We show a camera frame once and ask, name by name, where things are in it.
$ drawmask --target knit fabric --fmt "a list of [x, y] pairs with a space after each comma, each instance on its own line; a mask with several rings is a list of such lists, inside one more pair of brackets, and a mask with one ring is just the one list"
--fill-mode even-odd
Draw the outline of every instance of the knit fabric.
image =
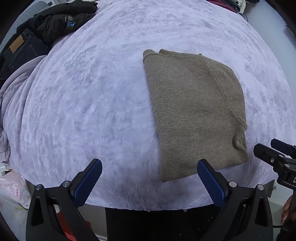
[[147, 75], [160, 143], [160, 178], [195, 174], [205, 158], [214, 169], [248, 160], [244, 96], [234, 72], [199, 55], [146, 50]]

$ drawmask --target maroon clothing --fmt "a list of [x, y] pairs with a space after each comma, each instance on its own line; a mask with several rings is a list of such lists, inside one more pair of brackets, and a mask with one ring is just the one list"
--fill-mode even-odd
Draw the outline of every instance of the maroon clothing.
[[236, 11], [232, 7], [227, 5], [225, 2], [223, 2], [223, 0], [207, 0], [207, 1], [236, 13]]

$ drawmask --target white fabric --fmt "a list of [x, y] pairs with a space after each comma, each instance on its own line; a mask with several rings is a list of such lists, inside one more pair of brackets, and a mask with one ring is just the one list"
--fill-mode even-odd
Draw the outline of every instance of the white fabric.
[[170, 210], [210, 204], [198, 175], [159, 179], [142, 54], [161, 48], [201, 53], [234, 70], [245, 97], [250, 160], [221, 173], [248, 187], [276, 178], [252, 149], [272, 138], [295, 144], [284, 73], [241, 16], [204, 0], [99, 1], [96, 16], [35, 61], [30, 76], [21, 72], [33, 61], [14, 75], [18, 85], [1, 89], [2, 160], [33, 184], [52, 187], [99, 158], [103, 173], [87, 200], [93, 205]]
[[246, 0], [236, 0], [238, 2], [238, 5], [240, 7], [239, 13], [244, 13], [244, 10], [246, 8]]

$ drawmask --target lavender blanket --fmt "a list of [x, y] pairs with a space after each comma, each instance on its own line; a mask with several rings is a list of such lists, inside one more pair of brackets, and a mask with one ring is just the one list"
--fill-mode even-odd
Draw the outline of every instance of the lavender blanket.
[[33, 184], [71, 180], [93, 158], [103, 173], [87, 203], [135, 210], [211, 203], [198, 175], [162, 183], [143, 51], [203, 54], [241, 83], [250, 159], [221, 170], [254, 187], [276, 178], [253, 146], [296, 143], [284, 73], [239, 15], [204, 0], [101, 0], [96, 16], [20, 67], [0, 90], [0, 160]]

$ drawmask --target black jacket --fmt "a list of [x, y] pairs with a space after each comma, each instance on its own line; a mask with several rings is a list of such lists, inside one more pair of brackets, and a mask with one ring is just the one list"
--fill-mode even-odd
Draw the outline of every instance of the black jacket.
[[75, 0], [72, 3], [59, 4], [45, 9], [18, 26], [16, 34], [11, 37], [0, 53], [0, 82], [2, 82], [0, 85], [2, 86], [3, 82], [13, 73], [13, 70], [7, 69], [9, 63], [5, 63], [4, 53], [10, 51], [11, 44], [26, 29], [32, 31], [50, 50], [58, 37], [76, 31], [94, 17], [96, 10], [96, 2]]

